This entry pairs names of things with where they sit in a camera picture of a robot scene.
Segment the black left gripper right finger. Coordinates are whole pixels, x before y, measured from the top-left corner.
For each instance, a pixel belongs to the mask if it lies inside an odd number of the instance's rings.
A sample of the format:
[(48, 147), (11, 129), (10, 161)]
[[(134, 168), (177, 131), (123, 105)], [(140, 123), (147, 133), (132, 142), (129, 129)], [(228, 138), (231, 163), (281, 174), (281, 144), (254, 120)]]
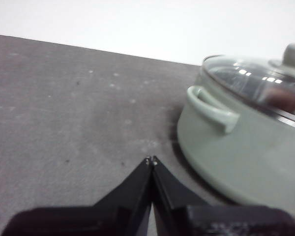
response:
[(157, 222), (169, 236), (295, 236), (295, 221), (277, 208), (210, 205), (151, 158)]

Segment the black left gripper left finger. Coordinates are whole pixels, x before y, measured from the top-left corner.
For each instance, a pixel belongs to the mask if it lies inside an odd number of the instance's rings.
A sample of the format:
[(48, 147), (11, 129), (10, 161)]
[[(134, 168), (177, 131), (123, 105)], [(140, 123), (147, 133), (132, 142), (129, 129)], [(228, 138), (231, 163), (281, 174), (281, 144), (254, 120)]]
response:
[(14, 215), (4, 236), (135, 236), (147, 234), (151, 208), (151, 158), (91, 206), (53, 206)]

